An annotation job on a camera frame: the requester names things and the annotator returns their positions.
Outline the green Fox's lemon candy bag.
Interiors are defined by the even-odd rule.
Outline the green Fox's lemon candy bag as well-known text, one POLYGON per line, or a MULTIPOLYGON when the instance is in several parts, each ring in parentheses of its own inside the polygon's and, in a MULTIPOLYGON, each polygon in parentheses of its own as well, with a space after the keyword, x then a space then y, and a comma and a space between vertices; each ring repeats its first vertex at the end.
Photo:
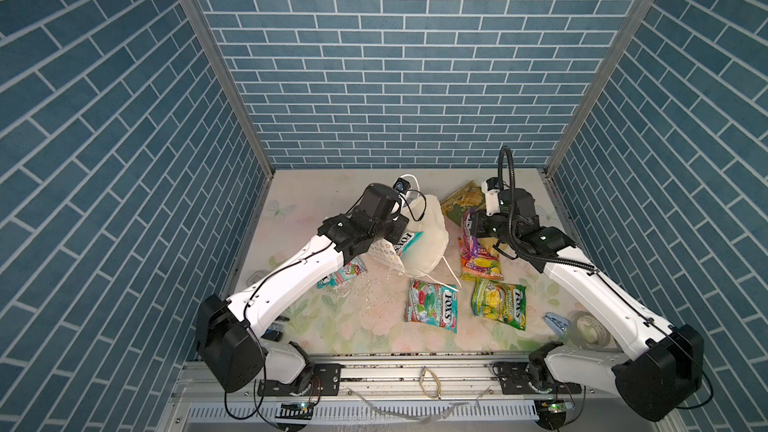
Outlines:
POLYGON ((524 331, 527 325, 526 287, 490 279, 477 279, 470 305, 482 317, 524 331))

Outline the teal snack packet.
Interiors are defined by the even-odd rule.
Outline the teal snack packet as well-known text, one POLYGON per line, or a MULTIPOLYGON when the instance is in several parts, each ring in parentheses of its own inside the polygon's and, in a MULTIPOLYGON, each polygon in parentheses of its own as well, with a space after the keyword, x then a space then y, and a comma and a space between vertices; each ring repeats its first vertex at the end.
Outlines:
POLYGON ((458 292, 450 287, 412 280, 405 306, 405 321, 458 330, 458 292))

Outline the yellow chips bag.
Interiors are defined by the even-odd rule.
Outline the yellow chips bag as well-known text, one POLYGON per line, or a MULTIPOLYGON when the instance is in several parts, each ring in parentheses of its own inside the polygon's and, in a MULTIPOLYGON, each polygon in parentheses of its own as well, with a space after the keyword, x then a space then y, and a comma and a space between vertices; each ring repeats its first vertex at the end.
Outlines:
POLYGON ((449 221, 461 226, 469 209, 481 210, 485 207, 485 197, 481 187, 475 181, 470 181, 443 200, 440 207, 449 221))

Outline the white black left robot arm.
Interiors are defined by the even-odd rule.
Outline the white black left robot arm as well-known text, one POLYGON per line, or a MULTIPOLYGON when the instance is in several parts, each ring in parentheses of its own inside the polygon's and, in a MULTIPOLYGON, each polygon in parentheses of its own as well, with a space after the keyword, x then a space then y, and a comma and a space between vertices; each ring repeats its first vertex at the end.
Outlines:
POLYGON ((380 240, 397 240, 409 219, 403 215, 410 184, 368 185, 342 214, 325 219, 293 257, 252 286, 225 299, 213 294, 199 306, 196 351, 227 393, 254 381, 285 384, 303 391, 313 370, 298 345, 262 340, 267 329, 290 305, 321 279, 368 252, 380 240))

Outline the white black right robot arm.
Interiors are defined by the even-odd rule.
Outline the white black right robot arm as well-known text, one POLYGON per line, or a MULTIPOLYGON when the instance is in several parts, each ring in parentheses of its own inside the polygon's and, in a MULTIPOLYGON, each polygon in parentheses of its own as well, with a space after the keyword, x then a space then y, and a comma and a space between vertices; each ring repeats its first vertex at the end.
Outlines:
POLYGON ((507 245, 514 257, 568 291, 618 346, 618 351, 571 348, 549 342, 529 356, 534 388, 561 383, 620 397, 640 417, 658 422, 707 380, 704 341, 689 325, 674 326, 646 308, 600 271, 576 242, 556 227, 543 227, 533 196, 499 179, 482 185, 485 207, 469 214, 469 233, 507 245))

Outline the orange Fox's fruits candy bag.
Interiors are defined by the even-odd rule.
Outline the orange Fox's fruits candy bag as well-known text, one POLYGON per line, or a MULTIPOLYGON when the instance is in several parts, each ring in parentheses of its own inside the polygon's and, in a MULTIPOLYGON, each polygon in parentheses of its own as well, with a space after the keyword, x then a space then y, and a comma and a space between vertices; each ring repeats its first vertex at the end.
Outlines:
POLYGON ((504 275, 497 256, 492 255, 480 242, 458 239, 462 280, 488 279, 501 281, 504 275))

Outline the green Fox's mint candy bag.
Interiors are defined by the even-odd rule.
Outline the green Fox's mint candy bag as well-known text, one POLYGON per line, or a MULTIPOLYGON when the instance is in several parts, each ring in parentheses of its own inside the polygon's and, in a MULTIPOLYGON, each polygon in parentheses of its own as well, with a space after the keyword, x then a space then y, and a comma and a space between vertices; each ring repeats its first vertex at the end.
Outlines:
POLYGON ((360 258, 352 259, 348 264, 344 265, 335 272, 332 272, 328 276, 324 277, 317 283, 318 289, 326 287, 338 287, 354 278, 362 276, 367 273, 367 268, 364 262, 360 258))

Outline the purple snack packet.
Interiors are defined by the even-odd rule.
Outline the purple snack packet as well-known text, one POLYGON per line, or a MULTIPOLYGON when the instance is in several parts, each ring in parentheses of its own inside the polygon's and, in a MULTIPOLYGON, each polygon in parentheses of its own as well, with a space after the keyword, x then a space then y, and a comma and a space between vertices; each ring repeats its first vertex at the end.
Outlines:
POLYGON ((469 208, 464 212, 461 223, 461 253, 465 257, 474 258, 479 255, 480 244, 474 236, 476 209, 469 208))

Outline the white printed paper bag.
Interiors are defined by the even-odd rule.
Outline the white printed paper bag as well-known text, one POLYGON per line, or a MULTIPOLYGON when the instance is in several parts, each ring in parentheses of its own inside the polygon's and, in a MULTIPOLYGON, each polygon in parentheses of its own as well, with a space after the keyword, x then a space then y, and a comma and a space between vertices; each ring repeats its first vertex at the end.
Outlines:
MULTIPOLYGON (((418 179, 412 174, 404 174, 419 191, 418 179)), ((374 242, 366 256, 391 272, 405 274, 416 280, 441 284, 457 292, 461 289, 457 274, 448 264, 445 251, 449 243, 449 233, 436 196, 424 194, 426 202, 417 201, 412 205, 403 205, 401 213, 409 219, 406 232, 401 239, 391 244, 386 240, 374 242), (431 275, 431 272, 443 263, 449 270, 453 282, 445 283, 431 275)))

